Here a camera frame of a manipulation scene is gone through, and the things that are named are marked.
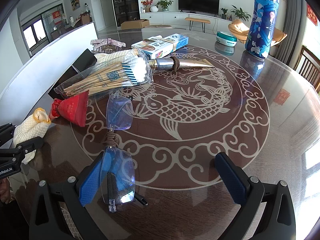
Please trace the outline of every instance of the person's hand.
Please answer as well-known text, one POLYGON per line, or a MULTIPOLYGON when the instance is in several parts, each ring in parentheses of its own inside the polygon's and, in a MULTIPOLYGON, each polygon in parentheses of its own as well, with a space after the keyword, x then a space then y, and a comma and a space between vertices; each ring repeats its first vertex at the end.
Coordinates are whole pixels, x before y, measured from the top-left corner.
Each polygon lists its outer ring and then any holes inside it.
POLYGON ((5 179, 0 179, 0 200, 2 203, 8 204, 10 201, 10 183, 5 179))

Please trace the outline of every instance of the qr code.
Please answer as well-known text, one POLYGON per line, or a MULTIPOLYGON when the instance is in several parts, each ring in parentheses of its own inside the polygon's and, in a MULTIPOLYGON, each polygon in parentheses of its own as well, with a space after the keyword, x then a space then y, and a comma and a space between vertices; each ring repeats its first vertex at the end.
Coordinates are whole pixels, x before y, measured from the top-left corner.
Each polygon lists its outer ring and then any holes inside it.
POLYGON ((108 77, 108 79, 110 79, 111 82, 120 78, 120 76, 116 70, 107 73, 107 77, 108 77))

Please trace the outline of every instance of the red wrapper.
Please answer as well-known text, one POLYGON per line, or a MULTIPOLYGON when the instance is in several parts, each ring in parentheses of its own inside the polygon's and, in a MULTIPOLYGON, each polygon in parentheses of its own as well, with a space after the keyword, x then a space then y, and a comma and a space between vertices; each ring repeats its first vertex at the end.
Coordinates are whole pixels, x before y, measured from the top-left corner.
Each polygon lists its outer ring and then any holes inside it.
POLYGON ((49 118, 52 120, 62 116, 80 127, 85 127, 88 96, 89 91, 85 91, 65 100, 55 98, 51 105, 49 118))

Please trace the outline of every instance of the toothpaste box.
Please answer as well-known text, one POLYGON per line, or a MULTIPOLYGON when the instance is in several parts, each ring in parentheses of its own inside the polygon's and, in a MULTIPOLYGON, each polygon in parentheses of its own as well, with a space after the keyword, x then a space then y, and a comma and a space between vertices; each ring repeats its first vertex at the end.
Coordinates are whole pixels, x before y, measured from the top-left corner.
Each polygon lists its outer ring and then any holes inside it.
POLYGON ((188 44, 189 38, 181 34, 172 34, 165 38, 158 36, 140 41, 132 45, 141 48, 148 59, 162 58, 188 44))

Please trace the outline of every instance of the blue gripper pad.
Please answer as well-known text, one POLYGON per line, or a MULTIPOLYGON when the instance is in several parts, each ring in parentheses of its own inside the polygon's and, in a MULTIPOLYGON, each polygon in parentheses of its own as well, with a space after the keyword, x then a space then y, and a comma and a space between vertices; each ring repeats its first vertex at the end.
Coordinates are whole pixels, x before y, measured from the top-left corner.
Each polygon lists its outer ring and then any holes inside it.
POLYGON ((92 202, 100 187, 100 170, 102 165, 102 158, 96 163, 96 165, 89 172, 84 182, 79 188, 79 201, 84 207, 92 202))
POLYGON ((222 153, 218 153, 214 159, 214 166, 222 181, 226 185, 233 201, 236 204, 244 205, 247 202, 247 190, 231 165, 227 162, 222 153))

